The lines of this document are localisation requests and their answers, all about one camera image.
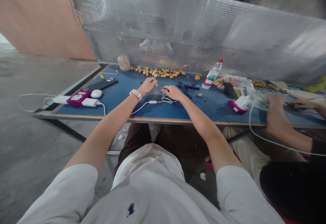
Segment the watch strap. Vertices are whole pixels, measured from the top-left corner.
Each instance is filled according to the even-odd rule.
[[[131,90],[130,95],[131,94],[135,94],[138,97],[139,101],[142,99],[142,94],[139,91],[135,90],[135,89]]]

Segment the plastic bag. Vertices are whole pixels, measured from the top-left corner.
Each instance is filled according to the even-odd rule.
[[[220,90],[224,90],[224,82],[231,83],[234,89],[240,92],[241,96],[249,96],[256,92],[251,80],[245,77],[230,74],[220,74],[213,81],[213,85],[215,85]]]
[[[127,55],[119,55],[118,63],[121,71],[128,72],[130,70],[130,62]]]
[[[250,101],[251,105],[256,99],[255,108],[264,111],[268,110],[266,96],[264,94],[256,93],[255,87],[252,84],[251,80],[247,79],[246,77],[240,77],[230,74],[220,74],[213,81],[213,85],[215,85],[220,90],[224,91],[224,82],[231,83],[238,96],[246,96],[246,98]]]

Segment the white t-shirt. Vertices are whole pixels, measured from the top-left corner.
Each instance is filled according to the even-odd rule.
[[[283,223],[244,169],[217,172],[219,211],[185,182],[178,159],[154,143],[121,163],[110,193],[89,210],[97,177],[87,164],[63,170],[18,223]]]

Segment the trash on floor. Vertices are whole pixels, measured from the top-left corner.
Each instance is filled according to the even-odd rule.
[[[200,178],[206,181],[206,175],[204,172],[200,173]]]

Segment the forearm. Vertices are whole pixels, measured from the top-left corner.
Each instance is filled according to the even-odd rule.
[[[284,113],[283,105],[277,101],[270,102],[266,129],[269,134],[288,146],[300,151],[311,152],[312,139],[293,129]]]
[[[181,99],[180,102],[186,109],[194,127],[207,144],[215,173],[227,165],[235,165],[243,168],[223,134],[209,117],[187,97]]]
[[[326,107],[317,104],[315,110],[326,120]]]
[[[65,168],[86,163],[100,170],[106,152],[119,130],[127,122],[133,109],[139,102],[136,95],[131,94],[114,110],[108,113],[95,127],[90,136],[71,158]]]
[[[273,134],[279,130],[292,130],[293,127],[286,117],[283,104],[271,101],[267,113],[267,132]]]

